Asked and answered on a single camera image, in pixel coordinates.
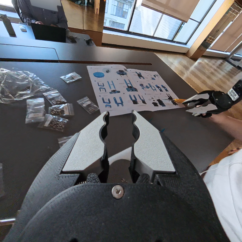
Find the person's white shirt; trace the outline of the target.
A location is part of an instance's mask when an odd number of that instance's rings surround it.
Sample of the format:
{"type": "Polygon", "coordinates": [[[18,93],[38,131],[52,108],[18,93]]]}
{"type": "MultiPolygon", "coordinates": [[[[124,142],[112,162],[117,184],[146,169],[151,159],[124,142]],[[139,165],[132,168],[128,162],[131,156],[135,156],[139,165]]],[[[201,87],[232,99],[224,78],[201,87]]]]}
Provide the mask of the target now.
{"type": "Polygon", "coordinates": [[[204,183],[229,240],[242,241],[242,150],[212,165],[204,183]]]}

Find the small silver cross wrench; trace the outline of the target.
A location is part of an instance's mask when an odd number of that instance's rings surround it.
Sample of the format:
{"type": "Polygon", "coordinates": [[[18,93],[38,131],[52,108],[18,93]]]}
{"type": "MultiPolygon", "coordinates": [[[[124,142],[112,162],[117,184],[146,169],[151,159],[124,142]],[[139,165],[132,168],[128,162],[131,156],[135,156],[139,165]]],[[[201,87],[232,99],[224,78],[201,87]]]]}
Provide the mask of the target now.
{"type": "Polygon", "coordinates": [[[0,226],[8,226],[13,225],[16,221],[16,218],[7,218],[7,219],[1,219],[0,220],[0,226]]]}

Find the white foam sheet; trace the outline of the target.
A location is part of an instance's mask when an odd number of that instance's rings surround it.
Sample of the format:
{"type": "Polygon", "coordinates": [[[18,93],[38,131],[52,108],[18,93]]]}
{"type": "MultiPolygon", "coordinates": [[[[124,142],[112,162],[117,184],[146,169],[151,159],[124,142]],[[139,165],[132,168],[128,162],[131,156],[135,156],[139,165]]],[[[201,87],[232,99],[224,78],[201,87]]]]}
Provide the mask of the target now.
{"type": "Polygon", "coordinates": [[[132,153],[132,147],[129,147],[111,157],[108,158],[109,165],[113,164],[114,162],[118,160],[126,160],[131,161],[131,153],[132,153]]]}

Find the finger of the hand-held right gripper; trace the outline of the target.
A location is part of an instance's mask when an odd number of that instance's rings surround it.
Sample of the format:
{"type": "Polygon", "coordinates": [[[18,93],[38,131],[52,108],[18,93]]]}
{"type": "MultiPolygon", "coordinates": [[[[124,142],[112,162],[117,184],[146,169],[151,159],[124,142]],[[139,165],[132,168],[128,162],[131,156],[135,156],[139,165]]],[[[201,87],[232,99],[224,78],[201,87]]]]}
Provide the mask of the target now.
{"type": "Polygon", "coordinates": [[[218,108],[213,104],[208,104],[207,106],[199,105],[198,107],[194,107],[186,110],[188,113],[192,113],[193,116],[206,116],[211,113],[211,111],[217,110],[218,108]]]}
{"type": "Polygon", "coordinates": [[[182,104],[186,104],[188,107],[196,106],[196,105],[203,105],[205,102],[209,100],[210,94],[209,93],[199,93],[194,95],[185,101],[182,104]]]}

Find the crumpled clear plastic bag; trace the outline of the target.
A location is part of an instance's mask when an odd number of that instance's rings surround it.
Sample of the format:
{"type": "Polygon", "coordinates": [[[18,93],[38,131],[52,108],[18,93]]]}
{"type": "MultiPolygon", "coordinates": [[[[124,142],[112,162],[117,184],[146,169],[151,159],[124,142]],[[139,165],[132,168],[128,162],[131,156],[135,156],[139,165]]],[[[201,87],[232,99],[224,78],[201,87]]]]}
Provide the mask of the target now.
{"type": "Polygon", "coordinates": [[[31,72],[0,69],[0,103],[21,101],[50,90],[51,87],[31,72]]]}

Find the person's right forearm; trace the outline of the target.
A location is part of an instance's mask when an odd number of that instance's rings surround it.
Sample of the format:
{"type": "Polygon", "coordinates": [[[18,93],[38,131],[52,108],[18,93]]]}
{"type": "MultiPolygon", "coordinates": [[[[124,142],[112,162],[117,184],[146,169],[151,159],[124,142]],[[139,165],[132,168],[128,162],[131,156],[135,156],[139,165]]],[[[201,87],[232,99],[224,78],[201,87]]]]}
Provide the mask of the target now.
{"type": "Polygon", "coordinates": [[[242,121],[233,117],[227,116],[225,113],[212,114],[208,118],[219,125],[224,131],[229,133],[234,138],[242,141],[242,121]]]}

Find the black laptop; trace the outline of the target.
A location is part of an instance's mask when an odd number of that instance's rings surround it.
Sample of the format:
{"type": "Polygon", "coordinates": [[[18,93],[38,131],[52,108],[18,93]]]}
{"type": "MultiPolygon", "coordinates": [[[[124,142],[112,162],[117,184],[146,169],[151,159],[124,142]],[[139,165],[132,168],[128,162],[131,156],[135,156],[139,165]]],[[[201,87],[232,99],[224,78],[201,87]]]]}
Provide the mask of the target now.
{"type": "Polygon", "coordinates": [[[66,43],[66,29],[31,23],[36,40],[66,43]]]}

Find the beige roller blind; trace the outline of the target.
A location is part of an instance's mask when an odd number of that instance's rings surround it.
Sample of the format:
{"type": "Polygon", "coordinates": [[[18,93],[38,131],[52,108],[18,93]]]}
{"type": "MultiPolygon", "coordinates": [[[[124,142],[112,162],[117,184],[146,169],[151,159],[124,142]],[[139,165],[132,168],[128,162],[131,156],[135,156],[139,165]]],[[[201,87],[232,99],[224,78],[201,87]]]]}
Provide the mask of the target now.
{"type": "Polygon", "coordinates": [[[199,0],[142,0],[141,5],[187,23],[199,0]]]}
{"type": "Polygon", "coordinates": [[[242,37],[242,13],[225,28],[219,37],[215,40],[209,49],[222,52],[231,52],[238,44],[241,43],[242,37]]]}

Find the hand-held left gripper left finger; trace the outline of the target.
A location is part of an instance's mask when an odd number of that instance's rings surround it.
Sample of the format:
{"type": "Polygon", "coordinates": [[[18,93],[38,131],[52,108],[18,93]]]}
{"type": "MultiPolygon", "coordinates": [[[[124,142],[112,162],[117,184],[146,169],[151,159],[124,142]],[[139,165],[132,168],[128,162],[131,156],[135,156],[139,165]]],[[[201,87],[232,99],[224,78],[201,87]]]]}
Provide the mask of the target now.
{"type": "Polygon", "coordinates": [[[65,174],[80,174],[87,180],[90,173],[98,175],[106,183],[109,173],[107,137],[109,112],[105,111],[79,132],[79,136],[62,169],[65,174]]]}

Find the yellow handle screwdriver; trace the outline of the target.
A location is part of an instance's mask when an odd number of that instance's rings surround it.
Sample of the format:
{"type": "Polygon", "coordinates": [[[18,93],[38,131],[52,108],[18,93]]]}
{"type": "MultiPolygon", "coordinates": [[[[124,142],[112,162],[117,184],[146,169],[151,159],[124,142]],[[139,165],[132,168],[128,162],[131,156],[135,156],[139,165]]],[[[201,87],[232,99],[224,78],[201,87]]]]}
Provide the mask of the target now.
{"type": "Polygon", "coordinates": [[[168,97],[167,99],[162,99],[162,101],[170,101],[173,105],[178,105],[178,104],[182,104],[184,101],[186,101],[186,99],[179,99],[179,98],[172,98],[172,97],[168,97]]]}

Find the wooden column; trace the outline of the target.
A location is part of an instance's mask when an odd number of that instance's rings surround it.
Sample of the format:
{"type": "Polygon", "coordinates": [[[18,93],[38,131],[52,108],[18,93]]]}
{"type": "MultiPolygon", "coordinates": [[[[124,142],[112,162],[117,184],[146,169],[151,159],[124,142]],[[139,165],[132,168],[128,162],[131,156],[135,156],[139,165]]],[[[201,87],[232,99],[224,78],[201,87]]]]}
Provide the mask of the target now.
{"type": "Polygon", "coordinates": [[[210,35],[210,32],[233,3],[233,0],[219,1],[218,7],[215,7],[215,10],[211,13],[210,20],[205,20],[207,23],[204,26],[204,29],[186,52],[185,55],[187,57],[191,59],[199,59],[206,52],[207,49],[202,46],[202,42],[210,35]]]}

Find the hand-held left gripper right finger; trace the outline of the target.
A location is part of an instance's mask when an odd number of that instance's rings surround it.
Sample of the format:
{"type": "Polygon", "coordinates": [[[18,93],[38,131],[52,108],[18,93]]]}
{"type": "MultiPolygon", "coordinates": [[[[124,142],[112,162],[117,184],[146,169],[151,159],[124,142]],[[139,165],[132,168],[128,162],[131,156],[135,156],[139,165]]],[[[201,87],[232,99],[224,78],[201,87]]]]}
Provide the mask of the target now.
{"type": "Polygon", "coordinates": [[[142,174],[153,182],[156,174],[176,174],[161,133],[137,111],[132,110],[132,144],[130,175],[136,183],[142,174]]]}

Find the dark grey desk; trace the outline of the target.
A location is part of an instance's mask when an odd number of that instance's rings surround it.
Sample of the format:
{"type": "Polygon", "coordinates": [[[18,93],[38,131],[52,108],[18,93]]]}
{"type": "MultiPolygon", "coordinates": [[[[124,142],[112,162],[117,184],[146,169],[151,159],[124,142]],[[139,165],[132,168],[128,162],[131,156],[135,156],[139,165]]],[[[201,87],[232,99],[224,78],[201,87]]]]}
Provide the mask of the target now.
{"type": "MultiPolygon", "coordinates": [[[[23,101],[1,104],[1,218],[17,215],[5,241],[229,241],[201,171],[232,140],[218,126],[185,108],[143,116],[161,133],[176,174],[151,183],[102,183],[62,169],[79,132],[99,114],[79,108],[58,149],[61,132],[24,123],[23,101]]],[[[132,145],[132,114],[109,117],[107,153],[132,145]]]]}

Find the large glass window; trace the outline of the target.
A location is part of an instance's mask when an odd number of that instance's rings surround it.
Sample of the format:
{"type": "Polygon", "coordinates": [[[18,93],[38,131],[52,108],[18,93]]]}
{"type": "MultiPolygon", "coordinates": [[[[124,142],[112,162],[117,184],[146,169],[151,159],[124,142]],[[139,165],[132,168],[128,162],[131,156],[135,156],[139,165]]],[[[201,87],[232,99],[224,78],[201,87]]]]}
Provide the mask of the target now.
{"type": "Polygon", "coordinates": [[[189,20],[183,22],[142,6],[142,1],[106,1],[104,28],[187,43],[207,11],[204,4],[199,1],[189,20]]]}

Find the white instruction booklet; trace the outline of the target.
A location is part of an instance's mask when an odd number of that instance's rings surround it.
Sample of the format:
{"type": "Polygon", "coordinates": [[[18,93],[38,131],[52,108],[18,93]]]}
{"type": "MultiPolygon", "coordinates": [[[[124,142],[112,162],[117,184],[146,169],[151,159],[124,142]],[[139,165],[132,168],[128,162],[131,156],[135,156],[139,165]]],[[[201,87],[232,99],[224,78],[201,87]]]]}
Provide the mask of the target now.
{"type": "Polygon", "coordinates": [[[185,107],[156,71],[127,69],[123,65],[87,66],[100,112],[110,116],[132,110],[159,111],[185,107]]]}

